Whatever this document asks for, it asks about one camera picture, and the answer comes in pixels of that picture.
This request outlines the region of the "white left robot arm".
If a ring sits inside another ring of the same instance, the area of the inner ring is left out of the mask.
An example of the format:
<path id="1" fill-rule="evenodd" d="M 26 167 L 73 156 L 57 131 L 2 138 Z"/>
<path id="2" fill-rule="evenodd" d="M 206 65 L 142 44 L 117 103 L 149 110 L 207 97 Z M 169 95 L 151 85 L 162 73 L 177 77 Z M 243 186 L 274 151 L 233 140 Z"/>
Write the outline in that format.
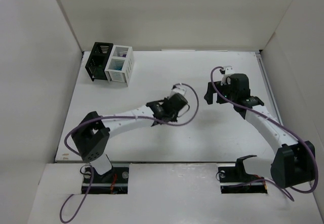
<path id="1" fill-rule="evenodd" d="M 90 164 L 104 178 L 113 173 L 105 153 L 110 138 L 138 128 L 176 122 L 179 112 L 187 105 L 185 97 L 175 93 L 119 115 L 104 117 L 93 111 L 72 131 L 71 137 L 83 162 Z"/>

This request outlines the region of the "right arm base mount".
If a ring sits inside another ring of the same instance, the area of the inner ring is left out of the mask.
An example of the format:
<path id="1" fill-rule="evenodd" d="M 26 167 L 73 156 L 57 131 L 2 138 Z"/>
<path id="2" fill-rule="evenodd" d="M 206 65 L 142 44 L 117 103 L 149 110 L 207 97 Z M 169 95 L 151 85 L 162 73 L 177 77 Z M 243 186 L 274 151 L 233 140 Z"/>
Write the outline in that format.
<path id="1" fill-rule="evenodd" d="M 222 194 L 267 194 L 264 178 L 246 173 L 244 160 L 256 157 L 248 155 L 237 158 L 233 166 L 219 166 L 216 180 L 220 182 Z"/>

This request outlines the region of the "teal lego brick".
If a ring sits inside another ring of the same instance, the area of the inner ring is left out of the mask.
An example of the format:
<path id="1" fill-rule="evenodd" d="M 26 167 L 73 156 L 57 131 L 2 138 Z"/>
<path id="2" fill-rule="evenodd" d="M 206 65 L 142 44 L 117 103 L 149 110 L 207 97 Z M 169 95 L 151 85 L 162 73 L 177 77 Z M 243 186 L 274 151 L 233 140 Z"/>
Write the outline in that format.
<path id="1" fill-rule="evenodd" d="M 122 68 L 123 68 L 123 67 L 118 67 L 118 66 L 115 66 L 115 67 L 114 67 L 114 70 L 119 70 L 119 71 L 121 71 L 121 70 L 122 70 Z"/>

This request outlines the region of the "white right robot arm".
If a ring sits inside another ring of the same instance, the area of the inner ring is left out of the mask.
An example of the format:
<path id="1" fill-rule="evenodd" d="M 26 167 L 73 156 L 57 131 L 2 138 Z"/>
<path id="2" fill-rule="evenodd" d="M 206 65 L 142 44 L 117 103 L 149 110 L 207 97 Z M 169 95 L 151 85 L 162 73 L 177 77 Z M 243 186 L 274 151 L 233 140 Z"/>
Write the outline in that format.
<path id="1" fill-rule="evenodd" d="M 223 167 L 224 182 L 248 183 L 257 176 L 270 178 L 281 189 L 291 188 L 299 193 L 312 193 L 319 174 L 315 146 L 281 125 L 267 110 L 264 102 L 251 95 L 249 79 L 242 73 L 221 70 L 220 81 L 210 80 L 204 96 L 207 104 L 230 103 L 234 110 L 252 125 L 273 150 L 273 160 L 257 155 L 237 158 L 234 167 Z"/>

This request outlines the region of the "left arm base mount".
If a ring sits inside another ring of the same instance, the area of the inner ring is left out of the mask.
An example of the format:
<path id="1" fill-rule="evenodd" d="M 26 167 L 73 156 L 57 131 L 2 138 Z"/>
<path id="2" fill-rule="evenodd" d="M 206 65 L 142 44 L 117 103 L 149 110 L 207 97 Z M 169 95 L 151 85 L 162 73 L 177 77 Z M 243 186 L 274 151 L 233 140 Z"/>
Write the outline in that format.
<path id="1" fill-rule="evenodd" d="M 113 163 L 113 172 L 107 176 L 100 176 L 94 170 L 94 178 L 89 190 L 89 194 L 121 195 L 128 193 L 129 164 Z M 83 176 L 81 193 L 85 194 L 91 180 L 91 169 L 88 165 L 83 165 L 80 170 Z"/>

